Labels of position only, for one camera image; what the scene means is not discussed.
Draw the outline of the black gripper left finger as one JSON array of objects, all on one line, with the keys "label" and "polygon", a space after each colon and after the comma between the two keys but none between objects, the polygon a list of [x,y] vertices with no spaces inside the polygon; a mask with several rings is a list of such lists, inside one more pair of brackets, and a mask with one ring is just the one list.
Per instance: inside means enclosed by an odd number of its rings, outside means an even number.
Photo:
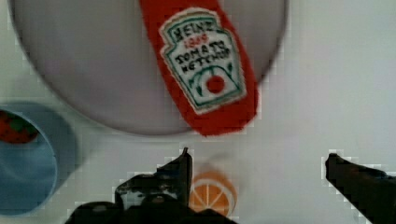
[{"label": "black gripper left finger", "polygon": [[212,209],[189,208],[191,180],[192,157],[184,148],[154,174],[118,185],[113,203],[84,203],[64,224],[237,224]]}]

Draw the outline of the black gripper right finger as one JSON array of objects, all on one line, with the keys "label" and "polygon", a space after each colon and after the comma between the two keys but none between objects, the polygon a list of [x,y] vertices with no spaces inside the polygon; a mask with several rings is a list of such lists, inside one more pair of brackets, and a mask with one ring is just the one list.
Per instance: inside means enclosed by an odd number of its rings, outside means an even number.
[{"label": "black gripper right finger", "polygon": [[326,179],[373,224],[395,224],[396,180],[385,172],[331,153]]}]

